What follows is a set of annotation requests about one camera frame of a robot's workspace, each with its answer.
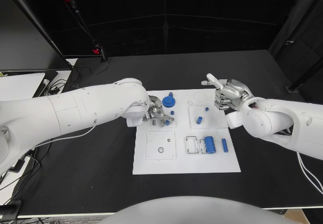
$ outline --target white platform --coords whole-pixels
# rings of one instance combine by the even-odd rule
[[[148,91],[148,95],[161,100],[168,92],[173,92],[176,104],[171,108],[163,109],[167,115],[174,111],[174,115],[170,115],[174,122],[163,128],[157,122],[152,125],[152,121],[137,127],[132,174],[240,172],[225,114],[213,106],[214,90]],[[200,125],[196,124],[199,116],[203,117]],[[196,136],[197,145],[206,136],[212,136],[216,153],[203,154],[199,147],[199,153],[189,154],[186,136]],[[226,153],[222,139],[226,139]]]

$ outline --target blue object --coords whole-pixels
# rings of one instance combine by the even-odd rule
[[[174,106],[174,98],[173,98],[173,93],[170,92],[168,96],[163,98],[163,105],[165,107],[173,107]]]
[[[199,118],[197,118],[197,121],[196,121],[196,124],[197,124],[197,125],[200,124],[201,119],[203,119],[203,117],[199,117]]]
[[[212,136],[204,137],[203,141],[204,141],[206,153],[213,154],[214,153],[213,137]]]
[[[227,152],[227,146],[226,146],[226,140],[222,139],[222,145],[223,145],[223,152],[226,153]]]

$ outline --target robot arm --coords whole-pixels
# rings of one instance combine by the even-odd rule
[[[214,85],[214,106],[219,110],[236,110],[225,117],[229,128],[243,126],[255,138],[323,160],[323,105],[255,97],[249,88],[236,80],[217,80],[207,74]],[[292,132],[281,135],[292,126]]]
[[[157,101],[141,82],[127,78],[59,95],[0,102],[0,173],[39,143],[118,117],[128,127],[139,126],[147,116],[173,121]]]

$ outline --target black tabletop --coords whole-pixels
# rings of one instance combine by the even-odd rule
[[[92,72],[105,68],[99,58],[79,59],[76,66],[82,65]],[[212,88],[200,86],[212,73],[219,79],[239,80],[258,97],[302,101],[285,92],[289,82],[265,50],[114,57],[108,65],[95,76],[79,68],[80,87],[132,77],[148,91]],[[124,118],[96,126],[83,137],[53,142],[40,172],[17,197],[18,215],[116,212],[170,196],[219,197],[261,208],[323,206],[295,152],[253,138],[243,127],[229,131],[240,173],[132,175],[135,128],[127,127]],[[302,162],[323,180],[323,161],[302,155]]]

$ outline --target black table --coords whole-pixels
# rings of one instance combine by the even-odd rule
[[[108,64],[95,76],[79,69],[80,87],[132,77],[148,91],[212,88],[200,86],[212,73],[239,80],[258,97],[302,101],[285,92],[289,81],[265,50],[114,57]],[[92,72],[105,67],[99,58],[79,59],[76,66],[82,65]],[[53,142],[41,170],[17,197],[18,216],[116,212],[170,196],[219,197],[269,209],[323,206],[295,152],[253,138],[242,127],[230,130],[230,136],[240,173],[132,175],[135,128],[127,127],[124,118],[96,126],[83,137]],[[302,162],[323,180],[323,161],[302,155]]]

